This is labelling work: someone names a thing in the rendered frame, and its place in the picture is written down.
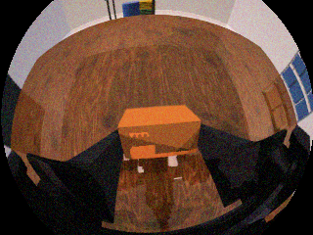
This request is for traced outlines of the orange block with black square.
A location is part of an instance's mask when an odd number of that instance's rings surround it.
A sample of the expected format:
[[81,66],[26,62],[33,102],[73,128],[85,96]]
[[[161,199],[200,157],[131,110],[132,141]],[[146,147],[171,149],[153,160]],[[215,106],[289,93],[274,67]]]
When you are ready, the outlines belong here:
[[126,110],[117,127],[122,153],[126,160],[195,153],[201,122],[185,106]]

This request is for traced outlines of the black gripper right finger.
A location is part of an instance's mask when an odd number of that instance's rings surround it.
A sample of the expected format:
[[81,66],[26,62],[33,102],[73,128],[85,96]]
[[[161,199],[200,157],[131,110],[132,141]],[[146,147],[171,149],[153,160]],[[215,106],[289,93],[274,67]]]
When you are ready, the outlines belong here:
[[285,128],[257,142],[222,132],[201,122],[197,146],[224,208],[240,199],[244,189],[265,165],[267,157],[283,144],[286,134]]

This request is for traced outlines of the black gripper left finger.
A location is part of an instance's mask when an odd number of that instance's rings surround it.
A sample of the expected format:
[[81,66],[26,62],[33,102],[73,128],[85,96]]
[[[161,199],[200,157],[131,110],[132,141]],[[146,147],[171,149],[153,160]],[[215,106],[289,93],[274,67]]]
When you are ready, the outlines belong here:
[[102,222],[113,223],[118,174],[124,157],[118,130],[65,162],[31,153],[26,157],[36,175],[62,188]]

